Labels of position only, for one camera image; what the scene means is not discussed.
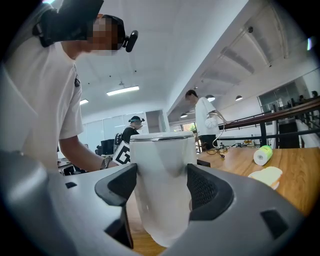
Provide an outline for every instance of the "wooden tabletop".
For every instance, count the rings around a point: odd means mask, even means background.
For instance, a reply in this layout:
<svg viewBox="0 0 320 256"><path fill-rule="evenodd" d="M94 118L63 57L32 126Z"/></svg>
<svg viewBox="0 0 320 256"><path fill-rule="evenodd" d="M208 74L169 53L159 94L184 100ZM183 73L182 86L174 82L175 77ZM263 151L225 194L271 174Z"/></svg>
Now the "wooden tabletop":
<svg viewBox="0 0 320 256"><path fill-rule="evenodd" d="M212 168L241 176L248 176L269 166L281 169L283 175L276 191L304 215L308 215L320 191L320 149L274 149L272 158L264 166L259 166L253 161L256 150L256 148L230 148L224 154L225 158L218 154L209 155L203 152L198 155L198 159L209 162ZM142 226L134 193L129 198L126 208L133 250L145 256L155 256L163 252L166 248L158 245Z"/></svg>
<svg viewBox="0 0 320 256"><path fill-rule="evenodd" d="M256 148L230 148L223 159L218 154L209 155L203 152L198 159L209 162L212 168L248 176L266 167L281 169L283 175L276 191L308 215L320 192L320 149L286 148L274 149L271 159L259 166L254 162Z"/></svg>

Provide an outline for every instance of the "vr headset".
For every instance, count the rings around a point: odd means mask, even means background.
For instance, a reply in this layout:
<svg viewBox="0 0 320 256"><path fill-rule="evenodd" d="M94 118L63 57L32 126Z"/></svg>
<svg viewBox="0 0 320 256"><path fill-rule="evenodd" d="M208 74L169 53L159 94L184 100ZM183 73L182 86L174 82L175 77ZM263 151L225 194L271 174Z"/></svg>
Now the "vr headset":
<svg viewBox="0 0 320 256"><path fill-rule="evenodd" d="M36 25L32 34L38 36L43 47L49 47L56 42L87 40L92 36L93 25L96 21L103 0L64 0L59 11L42 3L38 12ZM132 31L128 36L125 33L124 21L112 15L104 15L112 26L117 26L117 42L112 42L112 49L121 47L130 53L138 39L138 31Z"/></svg>

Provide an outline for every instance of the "gray robot arm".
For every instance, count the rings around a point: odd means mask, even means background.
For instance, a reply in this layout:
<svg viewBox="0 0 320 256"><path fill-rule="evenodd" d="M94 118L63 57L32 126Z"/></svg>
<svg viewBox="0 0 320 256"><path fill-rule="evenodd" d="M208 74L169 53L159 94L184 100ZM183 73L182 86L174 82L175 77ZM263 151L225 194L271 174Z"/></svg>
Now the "gray robot arm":
<svg viewBox="0 0 320 256"><path fill-rule="evenodd" d="M126 164L72 176L47 174L41 164L0 152L5 206L49 255L136 255L126 202L138 167ZM288 242L302 214L265 184L188 164L189 226L164 256L273 255Z"/></svg>

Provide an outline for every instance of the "green tape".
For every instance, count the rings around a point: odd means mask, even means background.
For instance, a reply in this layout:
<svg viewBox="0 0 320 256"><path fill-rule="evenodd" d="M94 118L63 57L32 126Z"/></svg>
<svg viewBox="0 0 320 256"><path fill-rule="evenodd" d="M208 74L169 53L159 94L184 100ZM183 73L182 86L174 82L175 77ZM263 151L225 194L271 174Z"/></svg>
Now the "green tape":
<svg viewBox="0 0 320 256"><path fill-rule="evenodd" d="M268 160L272 157L273 151L272 151L272 148L268 145L264 145L260 147L259 151L264 152Z"/></svg>

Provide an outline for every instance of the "headphones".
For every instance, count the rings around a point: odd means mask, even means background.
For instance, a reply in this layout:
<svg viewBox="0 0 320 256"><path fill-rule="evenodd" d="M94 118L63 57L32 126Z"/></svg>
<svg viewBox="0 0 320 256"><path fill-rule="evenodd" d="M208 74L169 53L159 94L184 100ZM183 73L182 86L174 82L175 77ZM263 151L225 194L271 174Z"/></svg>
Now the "headphones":
<svg viewBox="0 0 320 256"><path fill-rule="evenodd" d="M133 123L133 122L135 122L135 121L140 121L140 122L144 122L145 120L142 118L142 120L140 120L140 119L130 119L129 120L129 123Z"/></svg>

